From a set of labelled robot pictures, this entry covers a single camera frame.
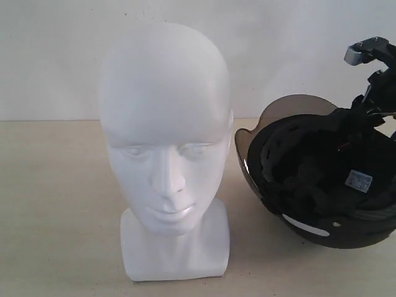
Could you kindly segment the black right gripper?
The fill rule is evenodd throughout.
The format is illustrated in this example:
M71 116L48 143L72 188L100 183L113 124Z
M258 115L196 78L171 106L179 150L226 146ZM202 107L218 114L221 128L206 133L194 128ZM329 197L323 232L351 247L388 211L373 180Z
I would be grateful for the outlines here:
M373 72L368 78L365 94L358 95L351 104L353 109L368 113L395 112L395 45L391 43L355 43L351 49L359 54L358 62L367 64L378 60L387 69Z

